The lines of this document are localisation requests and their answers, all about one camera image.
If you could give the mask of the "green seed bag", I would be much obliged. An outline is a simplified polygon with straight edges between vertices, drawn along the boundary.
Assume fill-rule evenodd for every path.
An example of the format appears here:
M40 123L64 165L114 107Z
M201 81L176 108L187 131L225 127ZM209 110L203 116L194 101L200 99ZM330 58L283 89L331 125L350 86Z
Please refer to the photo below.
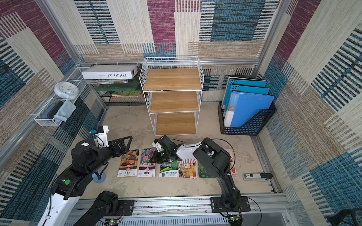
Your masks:
M179 162L174 161L171 163L160 164L159 177L160 178L178 178L179 177Z
M198 166L198 175L201 179L215 179L215 176L211 175L201 163Z

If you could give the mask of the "purple flower seed packet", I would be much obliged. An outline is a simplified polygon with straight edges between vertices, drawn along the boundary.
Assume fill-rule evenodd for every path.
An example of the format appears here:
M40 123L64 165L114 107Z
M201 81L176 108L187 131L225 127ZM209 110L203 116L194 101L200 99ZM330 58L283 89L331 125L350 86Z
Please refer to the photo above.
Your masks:
M138 169L139 178L155 177L156 159L155 148L143 149Z

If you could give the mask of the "orange flower seed packet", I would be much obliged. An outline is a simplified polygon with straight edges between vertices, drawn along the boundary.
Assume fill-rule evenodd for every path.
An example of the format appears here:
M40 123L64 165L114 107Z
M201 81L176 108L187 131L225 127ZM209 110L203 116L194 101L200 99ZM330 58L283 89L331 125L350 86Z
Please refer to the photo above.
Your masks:
M134 177L137 176L139 150L130 150L121 156L121 162L117 176Z

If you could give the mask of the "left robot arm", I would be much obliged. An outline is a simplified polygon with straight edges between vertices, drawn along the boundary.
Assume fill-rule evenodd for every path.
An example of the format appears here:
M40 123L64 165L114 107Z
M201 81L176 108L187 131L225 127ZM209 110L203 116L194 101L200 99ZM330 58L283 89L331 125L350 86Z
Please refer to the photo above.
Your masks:
M49 203L38 224L63 226L93 175L100 177L99 169L107 167L110 159L129 152L132 140L131 136L112 140L108 147L98 147L92 139L77 143L71 151L72 164L55 179ZM103 191L75 225L95 226L105 216L131 216L133 208L134 200L121 201L117 194Z

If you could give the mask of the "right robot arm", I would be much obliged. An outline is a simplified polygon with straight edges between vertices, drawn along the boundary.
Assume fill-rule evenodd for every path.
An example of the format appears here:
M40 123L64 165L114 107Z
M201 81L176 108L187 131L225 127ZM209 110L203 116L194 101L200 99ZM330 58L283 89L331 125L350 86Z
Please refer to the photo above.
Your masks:
M168 136L164 135L155 139L152 146L157 150L156 161L158 163L194 159L216 178L222 194L220 197L214 196L210 198L212 212L251 211L248 198L242 196L234 184L231 175L230 154L212 139L205 138L201 142L192 145L177 145Z

